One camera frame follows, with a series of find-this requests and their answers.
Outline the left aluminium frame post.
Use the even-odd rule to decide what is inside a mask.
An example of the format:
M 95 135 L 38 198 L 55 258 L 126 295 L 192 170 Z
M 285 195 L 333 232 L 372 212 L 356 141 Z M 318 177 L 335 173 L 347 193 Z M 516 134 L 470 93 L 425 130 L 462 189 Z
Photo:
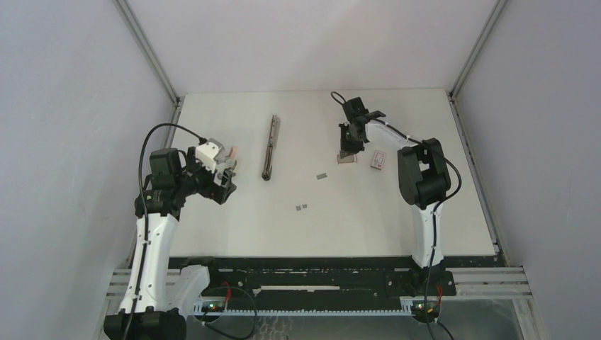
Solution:
M 157 78 L 159 84 L 162 86 L 164 92 L 172 103 L 172 113 L 169 118 L 170 123 L 177 123 L 179 120 L 179 114 L 181 112 L 180 103 L 181 99 L 176 93 L 174 85 L 172 84 L 165 68 L 159 60 L 158 54 L 150 42 L 141 22 L 137 18 L 131 4 L 126 0 L 112 0 L 113 5 L 116 7 L 120 16 L 122 17 L 124 24 L 130 31 L 133 40 L 136 42 L 142 56 L 148 63 L 151 71 Z

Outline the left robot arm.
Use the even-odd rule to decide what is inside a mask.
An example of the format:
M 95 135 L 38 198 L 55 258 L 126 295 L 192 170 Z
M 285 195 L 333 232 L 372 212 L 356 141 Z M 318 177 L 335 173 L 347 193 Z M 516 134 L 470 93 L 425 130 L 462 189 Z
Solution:
M 185 339 L 186 319 L 197 295 L 213 295 L 221 276 L 206 266 L 182 270 L 167 291 L 170 249 L 181 210 L 189 196 L 200 195 L 222 205 L 236 190 L 234 150 L 216 141 L 154 151 L 150 174 L 135 200 L 136 246 L 130 279 L 116 314 L 106 316 L 109 339 Z

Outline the aluminium frame post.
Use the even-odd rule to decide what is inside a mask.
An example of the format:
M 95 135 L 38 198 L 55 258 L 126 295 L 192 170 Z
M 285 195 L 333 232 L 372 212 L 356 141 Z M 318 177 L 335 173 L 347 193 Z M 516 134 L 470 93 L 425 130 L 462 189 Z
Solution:
M 476 41 L 468 54 L 463 67 L 461 68 L 459 75 L 457 76 L 451 91 L 448 92 L 448 99 L 451 107 L 457 110 L 457 100 L 460 96 L 461 90 L 463 89 L 472 69 L 478 61 L 482 51 L 485 48 L 487 41 L 493 34 L 498 21 L 505 12 L 507 6 L 511 3 L 510 0 L 497 0 L 493 6 L 493 9 L 489 13 L 483 28 L 481 29 Z
M 116 7 L 120 16 L 122 17 L 124 24 L 130 31 L 133 40 L 136 42 L 142 56 L 148 63 L 151 71 L 157 78 L 159 84 L 162 86 L 164 92 L 172 103 L 172 113 L 169 118 L 170 123 L 177 123 L 179 120 L 179 114 L 181 112 L 180 103 L 181 99 L 176 93 L 174 85 L 172 84 L 165 68 L 159 60 L 158 54 L 150 42 L 141 22 L 137 18 L 131 4 L 126 0 L 112 0 L 113 5 Z

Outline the small beige stapler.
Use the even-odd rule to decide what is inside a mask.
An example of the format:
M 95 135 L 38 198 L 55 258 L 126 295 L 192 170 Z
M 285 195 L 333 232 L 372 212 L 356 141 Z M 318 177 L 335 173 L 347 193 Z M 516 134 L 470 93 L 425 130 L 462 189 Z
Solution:
M 225 170 L 234 172 L 237 166 L 237 160 L 229 159 L 225 163 Z

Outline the left controller board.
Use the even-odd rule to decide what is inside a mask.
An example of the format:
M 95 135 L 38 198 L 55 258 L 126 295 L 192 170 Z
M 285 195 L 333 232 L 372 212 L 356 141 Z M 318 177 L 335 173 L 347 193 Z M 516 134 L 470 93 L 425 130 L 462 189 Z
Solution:
M 201 307 L 203 314 L 222 313 L 226 310 L 227 305 L 224 302 L 204 302 Z

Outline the closed red staple box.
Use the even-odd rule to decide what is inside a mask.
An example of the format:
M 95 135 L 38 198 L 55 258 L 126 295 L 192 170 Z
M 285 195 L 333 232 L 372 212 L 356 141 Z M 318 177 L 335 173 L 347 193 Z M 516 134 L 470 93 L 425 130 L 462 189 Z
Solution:
M 386 160 L 386 153 L 376 150 L 373 153 L 370 167 L 372 169 L 382 170 L 384 167 L 384 164 L 385 164 L 385 160 Z

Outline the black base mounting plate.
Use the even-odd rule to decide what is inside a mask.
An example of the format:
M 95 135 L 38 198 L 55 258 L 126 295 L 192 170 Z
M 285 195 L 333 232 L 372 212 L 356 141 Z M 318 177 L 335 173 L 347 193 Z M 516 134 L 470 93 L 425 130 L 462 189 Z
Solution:
M 393 310 L 401 297 L 422 299 L 456 294 L 455 279 L 441 270 L 419 271 L 409 256 L 384 257 L 212 257 L 173 256 L 170 269 L 206 266 L 210 287 L 224 283 L 254 294 L 234 293 L 234 308 L 261 311 Z

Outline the controller board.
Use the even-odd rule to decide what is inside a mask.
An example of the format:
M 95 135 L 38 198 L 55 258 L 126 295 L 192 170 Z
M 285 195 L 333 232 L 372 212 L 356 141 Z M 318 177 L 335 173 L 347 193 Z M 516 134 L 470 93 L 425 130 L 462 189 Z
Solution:
M 418 302 L 414 301 L 411 310 L 411 316 L 419 323 L 433 323 L 439 317 L 441 306 L 438 302 Z
M 226 310 L 227 305 L 224 302 L 204 302 L 201 307 L 203 314 L 222 313 Z

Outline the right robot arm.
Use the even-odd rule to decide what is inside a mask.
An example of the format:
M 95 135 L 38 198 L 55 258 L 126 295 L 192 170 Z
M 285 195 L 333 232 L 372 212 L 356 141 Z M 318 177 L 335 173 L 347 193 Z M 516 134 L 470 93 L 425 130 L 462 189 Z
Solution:
M 410 287 L 417 294 L 429 294 L 438 284 L 437 275 L 430 268 L 439 265 L 443 259 L 439 221 L 442 205 L 450 197 L 449 169 L 458 171 L 444 156 L 439 140 L 417 140 L 401 132 L 384 120 L 384 113 L 369 111 L 359 97 L 347 100 L 336 91 L 330 95 L 342 107 L 346 117 L 346 121 L 339 124 L 339 162 L 355 158 L 379 132 L 399 146 L 398 186 L 402 198 L 412 208 L 414 247 L 411 258 L 419 268 L 410 274 Z

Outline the right controller board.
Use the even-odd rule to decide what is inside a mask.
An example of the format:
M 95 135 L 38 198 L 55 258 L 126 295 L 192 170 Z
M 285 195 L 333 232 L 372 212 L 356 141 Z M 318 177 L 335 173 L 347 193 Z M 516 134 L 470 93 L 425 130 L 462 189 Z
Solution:
M 439 317 L 441 306 L 438 302 L 418 302 L 414 301 L 411 310 L 411 316 L 419 323 L 433 323 Z

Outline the right aluminium frame post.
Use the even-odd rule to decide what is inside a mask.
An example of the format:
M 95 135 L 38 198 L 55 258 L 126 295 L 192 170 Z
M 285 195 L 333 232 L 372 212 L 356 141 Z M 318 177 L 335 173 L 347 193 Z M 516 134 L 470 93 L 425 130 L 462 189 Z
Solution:
M 511 3 L 510 0 L 497 0 L 493 6 L 493 9 L 489 13 L 483 28 L 481 29 L 476 41 L 468 54 L 463 67 L 461 68 L 459 75 L 457 76 L 451 91 L 448 92 L 448 99 L 451 107 L 457 110 L 457 100 L 460 96 L 461 90 L 463 89 L 472 69 L 478 61 L 482 51 L 485 48 L 487 41 L 493 34 L 498 21 L 505 12 L 507 6 Z

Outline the grey black long stapler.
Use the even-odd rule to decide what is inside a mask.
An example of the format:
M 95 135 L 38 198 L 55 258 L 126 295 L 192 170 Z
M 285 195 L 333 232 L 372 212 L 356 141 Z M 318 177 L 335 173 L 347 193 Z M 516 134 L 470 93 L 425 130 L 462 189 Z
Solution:
M 266 146 L 266 154 L 264 159 L 264 167 L 262 170 L 262 179 L 264 181 L 269 181 L 271 179 L 272 169 L 273 169 L 273 161 L 274 161 L 274 152 L 276 150 L 277 141 L 279 137 L 279 129 L 281 125 L 281 119 L 277 115 L 272 115 L 271 118 L 271 127 L 269 131 L 269 138 Z

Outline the small pink white stapler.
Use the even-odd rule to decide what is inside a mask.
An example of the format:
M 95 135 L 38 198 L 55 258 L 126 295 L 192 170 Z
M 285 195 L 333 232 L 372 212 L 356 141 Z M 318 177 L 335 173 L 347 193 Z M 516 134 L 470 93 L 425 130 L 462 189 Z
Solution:
M 226 156 L 225 162 L 229 159 L 237 160 L 237 148 L 236 147 L 230 148 L 229 154 Z

